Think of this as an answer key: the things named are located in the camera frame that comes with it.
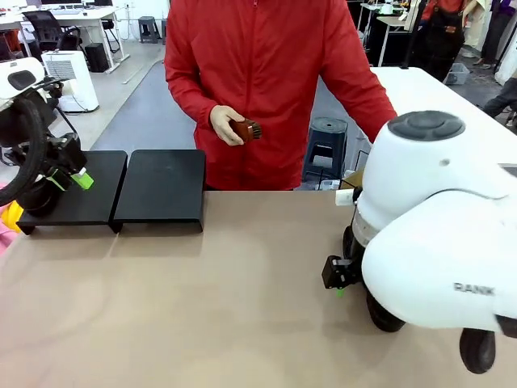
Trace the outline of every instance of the jacket zipper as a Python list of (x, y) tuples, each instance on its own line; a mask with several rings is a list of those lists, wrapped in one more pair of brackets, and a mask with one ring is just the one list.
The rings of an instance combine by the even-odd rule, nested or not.
[[(246, 103), (244, 105), (243, 115), (248, 116), (250, 110), (251, 100), (251, 82), (253, 80), (253, 49), (254, 49), (254, 36), (255, 36), (255, 22), (257, 19), (257, 7), (259, 6), (259, 0), (253, 0), (253, 15), (251, 16), (251, 34), (250, 34), (250, 52), (248, 53), (248, 74), (246, 80)], [(241, 184), (244, 183), (244, 175), (246, 173), (246, 151), (242, 156), (242, 177)]]

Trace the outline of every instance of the brown brush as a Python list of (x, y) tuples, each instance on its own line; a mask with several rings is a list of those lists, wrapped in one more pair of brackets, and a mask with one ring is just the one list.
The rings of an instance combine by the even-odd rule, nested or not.
[(262, 137), (262, 127), (259, 123), (252, 120), (246, 119), (240, 123), (235, 120), (231, 120), (229, 122), (229, 126), (245, 143)]

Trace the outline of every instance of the black apron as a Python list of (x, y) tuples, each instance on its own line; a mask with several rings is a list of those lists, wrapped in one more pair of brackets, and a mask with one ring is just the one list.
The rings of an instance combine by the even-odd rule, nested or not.
[(463, 2), (457, 12), (435, 6), (429, 21), (418, 31), (410, 66), (443, 82), (464, 43), (462, 19)]

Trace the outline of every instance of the brown table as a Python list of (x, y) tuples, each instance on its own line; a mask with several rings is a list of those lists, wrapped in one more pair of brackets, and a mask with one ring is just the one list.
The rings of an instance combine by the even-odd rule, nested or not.
[(515, 386), (516, 340), (474, 376), (460, 331), (384, 334), (360, 286), (323, 288), (352, 213), (332, 192), (209, 192), (206, 209), (203, 234), (20, 236), (0, 277), (0, 387)]

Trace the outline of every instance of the purple clothing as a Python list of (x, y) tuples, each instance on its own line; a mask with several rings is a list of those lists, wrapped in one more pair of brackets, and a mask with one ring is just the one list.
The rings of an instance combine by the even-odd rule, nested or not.
[(515, 8), (510, 6), (510, 2), (511, 0), (493, 0), (490, 10), (493, 12), (496, 11), (499, 14), (513, 16), (515, 13)]

